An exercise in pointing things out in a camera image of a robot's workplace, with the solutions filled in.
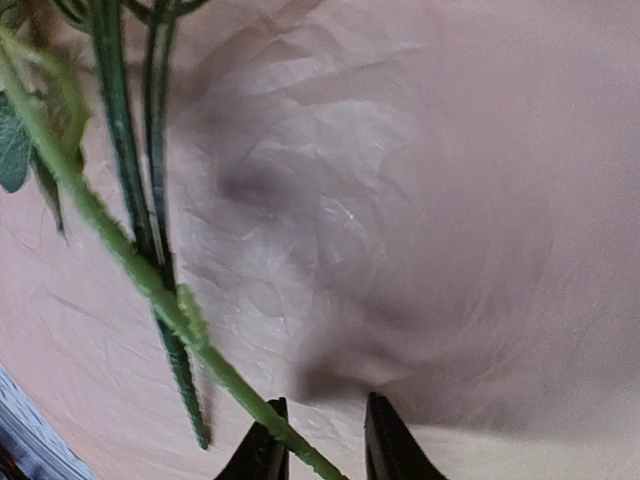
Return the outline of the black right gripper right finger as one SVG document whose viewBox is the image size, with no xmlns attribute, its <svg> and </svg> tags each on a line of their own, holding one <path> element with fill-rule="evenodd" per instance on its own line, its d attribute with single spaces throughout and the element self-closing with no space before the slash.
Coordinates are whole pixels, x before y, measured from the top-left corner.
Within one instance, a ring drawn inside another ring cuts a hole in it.
<svg viewBox="0 0 640 480">
<path fill-rule="evenodd" d="M 446 480 L 385 396 L 368 395 L 364 430 L 368 479 Z"/>
</svg>

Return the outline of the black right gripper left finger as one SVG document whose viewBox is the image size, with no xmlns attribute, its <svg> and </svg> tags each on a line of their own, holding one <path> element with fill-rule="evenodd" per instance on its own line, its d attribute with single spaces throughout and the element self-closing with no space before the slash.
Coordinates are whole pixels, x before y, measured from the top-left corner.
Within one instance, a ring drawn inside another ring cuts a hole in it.
<svg viewBox="0 0 640 480">
<path fill-rule="evenodd" d="M 288 480 L 289 451 L 255 421 L 216 480 Z"/>
</svg>

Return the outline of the peach wrapping paper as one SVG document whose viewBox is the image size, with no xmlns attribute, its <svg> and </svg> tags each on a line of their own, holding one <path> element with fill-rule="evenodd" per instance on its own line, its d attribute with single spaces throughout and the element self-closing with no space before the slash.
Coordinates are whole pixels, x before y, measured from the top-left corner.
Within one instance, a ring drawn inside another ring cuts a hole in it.
<svg viewBox="0 0 640 480">
<path fill-rule="evenodd" d="M 639 475 L 639 5 L 213 1 L 174 38 L 179 278 L 345 475 Z"/>
</svg>

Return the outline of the white purple flower bunch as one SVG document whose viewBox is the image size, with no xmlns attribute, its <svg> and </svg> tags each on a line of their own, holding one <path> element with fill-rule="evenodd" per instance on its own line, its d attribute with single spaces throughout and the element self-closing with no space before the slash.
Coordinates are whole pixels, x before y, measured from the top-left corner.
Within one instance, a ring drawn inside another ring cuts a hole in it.
<svg viewBox="0 0 640 480">
<path fill-rule="evenodd" d="M 58 138 L 54 128 L 48 125 L 48 119 L 42 115 L 24 87 L 14 66 L 13 54 L 57 77 L 61 92 L 66 96 L 68 108 L 80 122 L 70 123 L 67 137 Z M 164 288 L 160 275 L 138 253 L 102 200 L 90 188 L 83 174 L 75 168 L 71 160 L 71 148 L 82 138 L 86 108 L 84 101 L 76 96 L 74 79 L 60 61 L 22 41 L 13 31 L 3 27 L 1 82 L 43 163 L 49 168 L 59 186 L 67 191 L 78 213 L 120 263 L 136 289 L 152 304 L 154 312 L 186 343 L 186 347 L 209 369 L 217 383 L 226 389 L 256 422 L 264 426 L 274 439 L 285 445 L 321 478 L 342 479 L 342 472 L 310 445 L 286 419 L 276 413 L 216 348 L 199 340 L 191 329 L 190 318 L 184 315 L 179 307 L 176 295 Z"/>
</svg>

